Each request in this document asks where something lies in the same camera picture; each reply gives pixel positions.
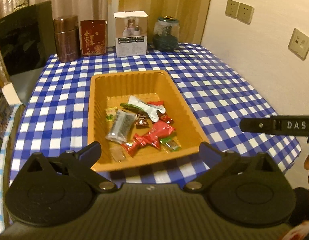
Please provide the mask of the green clear candy packet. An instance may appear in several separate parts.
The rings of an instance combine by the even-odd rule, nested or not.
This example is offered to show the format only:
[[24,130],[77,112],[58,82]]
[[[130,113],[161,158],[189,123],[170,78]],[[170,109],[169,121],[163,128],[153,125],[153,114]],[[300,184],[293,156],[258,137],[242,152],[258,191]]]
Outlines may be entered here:
[[176,152],[181,149],[181,147],[171,137],[166,137],[166,138],[161,139],[160,143],[166,150],[170,152]]

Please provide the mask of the yellow green candy packet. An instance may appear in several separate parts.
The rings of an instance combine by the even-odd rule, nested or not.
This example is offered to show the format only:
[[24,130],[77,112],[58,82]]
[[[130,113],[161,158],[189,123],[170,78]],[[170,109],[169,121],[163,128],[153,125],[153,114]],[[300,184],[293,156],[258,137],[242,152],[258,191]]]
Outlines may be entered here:
[[109,107],[105,109],[106,122],[113,122],[115,120],[117,110],[118,110],[117,107]]

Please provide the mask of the grey striped snack packet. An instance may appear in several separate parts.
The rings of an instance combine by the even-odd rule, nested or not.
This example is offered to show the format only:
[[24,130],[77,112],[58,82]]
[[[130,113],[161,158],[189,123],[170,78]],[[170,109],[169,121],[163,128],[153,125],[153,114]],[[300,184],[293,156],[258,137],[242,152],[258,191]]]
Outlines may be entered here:
[[106,139],[119,144],[126,142],[131,127],[135,123],[136,119],[136,114],[118,110],[114,123],[106,135]]

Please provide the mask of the red snack packet large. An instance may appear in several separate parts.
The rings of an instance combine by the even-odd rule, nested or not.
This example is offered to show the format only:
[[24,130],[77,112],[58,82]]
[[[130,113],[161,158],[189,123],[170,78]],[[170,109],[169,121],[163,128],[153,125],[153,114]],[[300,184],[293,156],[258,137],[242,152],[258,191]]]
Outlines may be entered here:
[[160,149],[160,139],[170,136],[175,131],[175,128],[170,124],[159,120],[154,123],[148,133],[142,137],[156,149]]

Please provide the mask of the small red candy packet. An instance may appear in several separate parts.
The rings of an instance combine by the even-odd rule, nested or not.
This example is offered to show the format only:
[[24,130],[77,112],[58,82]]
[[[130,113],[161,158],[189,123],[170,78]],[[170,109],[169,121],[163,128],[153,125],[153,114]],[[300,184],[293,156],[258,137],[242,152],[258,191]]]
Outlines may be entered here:
[[[152,105],[152,106],[164,107],[164,101],[162,101],[162,100],[160,100],[160,101],[148,101],[147,103],[149,105]],[[159,113],[158,116],[159,116],[159,119],[161,121],[164,121],[164,122],[166,122],[168,124],[173,124],[174,123],[174,120],[171,117],[169,117],[167,115],[167,113],[165,113],[165,114]]]

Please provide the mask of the white green snack pouch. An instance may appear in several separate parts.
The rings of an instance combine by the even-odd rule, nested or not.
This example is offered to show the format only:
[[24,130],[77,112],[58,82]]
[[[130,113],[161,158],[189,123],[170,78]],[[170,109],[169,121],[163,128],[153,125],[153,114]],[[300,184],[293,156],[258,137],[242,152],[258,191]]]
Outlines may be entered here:
[[129,97],[129,101],[127,103],[120,103],[120,106],[135,113],[147,115],[153,122],[159,121],[158,113],[166,113],[165,107],[145,103],[133,95]]

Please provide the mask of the red snack packet long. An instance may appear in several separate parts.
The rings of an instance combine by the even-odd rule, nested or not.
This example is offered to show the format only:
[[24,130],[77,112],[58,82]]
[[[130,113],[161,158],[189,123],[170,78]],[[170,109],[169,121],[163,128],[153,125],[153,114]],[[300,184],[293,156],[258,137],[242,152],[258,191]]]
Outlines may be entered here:
[[140,148],[143,148],[148,144],[151,144],[151,142],[146,138],[145,135],[138,135],[135,133],[131,141],[124,142],[121,144],[121,146],[129,156],[134,157]]

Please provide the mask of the blue white checkered tablecloth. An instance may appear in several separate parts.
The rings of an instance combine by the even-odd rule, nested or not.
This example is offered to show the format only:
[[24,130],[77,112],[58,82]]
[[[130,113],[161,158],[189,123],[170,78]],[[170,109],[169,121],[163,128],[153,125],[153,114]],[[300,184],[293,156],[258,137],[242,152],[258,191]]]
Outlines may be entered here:
[[209,141],[220,150],[241,154],[269,153],[282,171],[291,168],[301,152],[295,137],[243,133],[242,117],[275,115],[269,103],[236,71],[199,44],[181,43],[164,53],[148,48],[145,56],[106,55],[60,63],[48,59],[26,110],[13,145],[10,179],[30,154],[52,157],[87,144],[90,80],[95,74],[165,70],[189,105]]

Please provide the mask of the orange plastic tray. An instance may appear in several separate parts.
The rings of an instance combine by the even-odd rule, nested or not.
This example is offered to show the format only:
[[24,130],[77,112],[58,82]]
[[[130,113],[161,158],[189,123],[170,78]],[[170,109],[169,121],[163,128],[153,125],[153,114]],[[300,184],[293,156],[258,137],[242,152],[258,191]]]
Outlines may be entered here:
[[[137,115],[126,142],[131,141],[135,133],[145,135],[155,123],[147,115],[135,113],[120,106],[120,103],[127,103],[131,95],[145,103],[164,101],[167,115],[174,120],[171,126],[175,128],[168,137],[176,141],[181,147],[180,150],[170,152],[161,143],[158,150],[148,144],[131,157],[121,144],[106,139],[114,123],[106,122],[105,109],[109,107],[117,107],[118,110]],[[198,152],[200,143],[207,141],[207,137],[169,74],[163,70],[155,70],[100,74],[91,78],[88,143],[95,141],[101,145],[101,157],[92,169],[96,172],[104,172],[151,165],[195,154]]]

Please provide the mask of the black monitor screen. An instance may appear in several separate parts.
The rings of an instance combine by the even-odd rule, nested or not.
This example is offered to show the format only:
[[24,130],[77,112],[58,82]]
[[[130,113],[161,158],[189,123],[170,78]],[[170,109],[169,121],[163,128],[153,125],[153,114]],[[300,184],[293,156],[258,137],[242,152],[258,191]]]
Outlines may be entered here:
[[1,18],[0,52],[10,76],[44,67],[56,54],[51,1]]

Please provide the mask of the brown metallic canister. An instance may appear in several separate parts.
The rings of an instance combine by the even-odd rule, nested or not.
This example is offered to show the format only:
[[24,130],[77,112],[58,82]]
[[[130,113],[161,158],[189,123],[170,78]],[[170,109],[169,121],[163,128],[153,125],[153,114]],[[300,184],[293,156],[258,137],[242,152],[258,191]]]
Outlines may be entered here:
[[62,16],[54,19],[53,24],[59,61],[70,62],[79,59],[81,51],[78,16]]

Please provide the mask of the glass jar with green lid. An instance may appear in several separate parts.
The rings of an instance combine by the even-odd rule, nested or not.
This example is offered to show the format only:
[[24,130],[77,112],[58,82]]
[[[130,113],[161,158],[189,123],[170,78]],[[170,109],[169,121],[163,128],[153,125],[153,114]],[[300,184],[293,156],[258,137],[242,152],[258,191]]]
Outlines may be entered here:
[[158,17],[152,41],[159,51],[174,51],[179,41],[179,20],[171,16]]

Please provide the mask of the white product box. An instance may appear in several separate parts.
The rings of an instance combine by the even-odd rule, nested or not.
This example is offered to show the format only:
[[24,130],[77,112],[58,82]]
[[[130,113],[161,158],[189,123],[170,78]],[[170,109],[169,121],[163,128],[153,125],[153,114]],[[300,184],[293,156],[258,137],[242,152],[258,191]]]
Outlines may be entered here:
[[148,15],[145,11],[115,12],[115,49],[117,57],[147,53]]

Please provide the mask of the beige wall data socket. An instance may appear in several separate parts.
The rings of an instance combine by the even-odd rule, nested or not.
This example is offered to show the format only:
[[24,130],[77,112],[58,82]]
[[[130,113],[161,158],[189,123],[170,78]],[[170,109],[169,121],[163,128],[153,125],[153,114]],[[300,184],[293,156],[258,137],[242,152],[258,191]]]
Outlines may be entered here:
[[309,51],[309,37],[297,28],[294,28],[288,49],[304,61]]

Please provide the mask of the beige double wall socket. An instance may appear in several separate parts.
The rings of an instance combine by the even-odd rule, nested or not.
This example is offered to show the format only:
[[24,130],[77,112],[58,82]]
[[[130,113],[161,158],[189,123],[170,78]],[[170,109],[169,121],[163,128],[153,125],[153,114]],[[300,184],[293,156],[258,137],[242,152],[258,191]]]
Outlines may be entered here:
[[248,24],[251,24],[254,13],[254,7],[239,3],[237,1],[228,0],[225,8],[225,15],[238,21]]

